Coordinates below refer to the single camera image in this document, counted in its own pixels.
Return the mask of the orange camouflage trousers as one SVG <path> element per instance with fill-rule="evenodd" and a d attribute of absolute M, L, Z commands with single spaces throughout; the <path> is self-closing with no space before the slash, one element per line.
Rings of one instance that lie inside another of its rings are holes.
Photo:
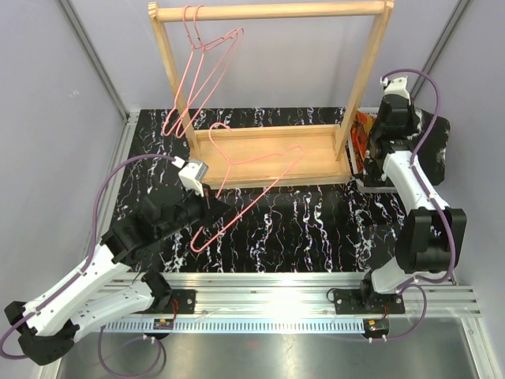
<path fill-rule="evenodd" d="M 350 130 L 350 160 L 354 174 L 362 174 L 365 169 L 365 157 L 369 134 L 376 120 L 370 114 L 358 111 Z"/>

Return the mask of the black white patterned trousers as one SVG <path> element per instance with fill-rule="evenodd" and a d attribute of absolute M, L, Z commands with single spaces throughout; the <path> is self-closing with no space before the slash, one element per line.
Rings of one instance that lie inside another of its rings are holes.
<path fill-rule="evenodd" d="M 432 120 L 432 114 L 416 107 L 413 121 L 416 124 L 413 132 L 407 137 L 416 146 L 425 135 Z M 446 150 L 450 136 L 451 125 L 449 121 L 439 116 L 435 125 L 429 132 L 425 142 L 422 144 L 417 158 L 419 163 L 434 186 L 438 186 L 444 179 L 446 173 Z"/>

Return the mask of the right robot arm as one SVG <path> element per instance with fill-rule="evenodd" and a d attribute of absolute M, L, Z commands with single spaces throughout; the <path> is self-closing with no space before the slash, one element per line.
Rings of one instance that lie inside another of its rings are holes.
<path fill-rule="evenodd" d="M 447 281 L 462 248 L 466 214 L 444 201 L 423 172 L 407 137 L 414 115 L 406 96 L 385 95 L 369 137 L 370 159 L 396 188 L 407 215 L 394 258 L 361 281 L 357 300 L 366 313 L 397 312 L 410 284 Z"/>

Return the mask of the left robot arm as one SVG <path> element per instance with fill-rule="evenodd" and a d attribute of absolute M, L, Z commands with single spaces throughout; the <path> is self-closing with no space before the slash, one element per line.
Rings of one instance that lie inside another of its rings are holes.
<path fill-rule="evenodd" d="M 192 225 L 211 226 L 230 210 L 214 196 L 149 195 L 101 237 L 90 257 L 38 298 L 5 308 L 11 332 L 18 332 L 19 359 L 39 366 L 68 353 L 87 334 L 131 313 L 163 313 L 173 290 L 163 275 L 148 270 L 139 282 L 97 301 L 90 297 L 116 276 Z"/>

